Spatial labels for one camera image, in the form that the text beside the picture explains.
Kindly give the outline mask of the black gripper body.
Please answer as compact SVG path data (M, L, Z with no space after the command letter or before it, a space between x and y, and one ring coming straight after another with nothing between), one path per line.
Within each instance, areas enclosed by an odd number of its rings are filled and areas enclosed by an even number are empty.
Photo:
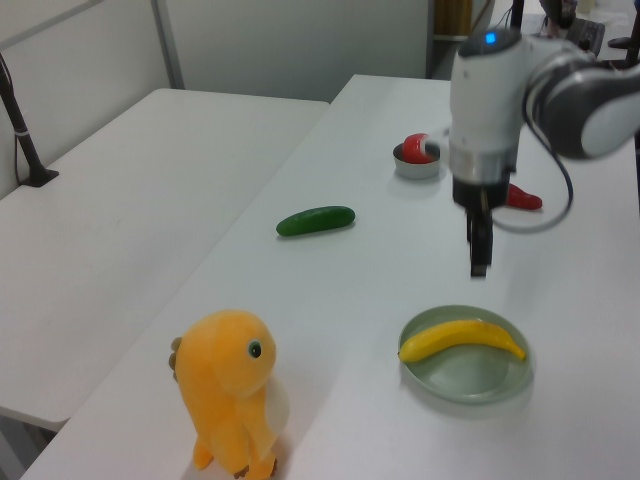
M456 204L475 215L489 215L507 202L509 178L491 184L474 184L457 177L452 180Z

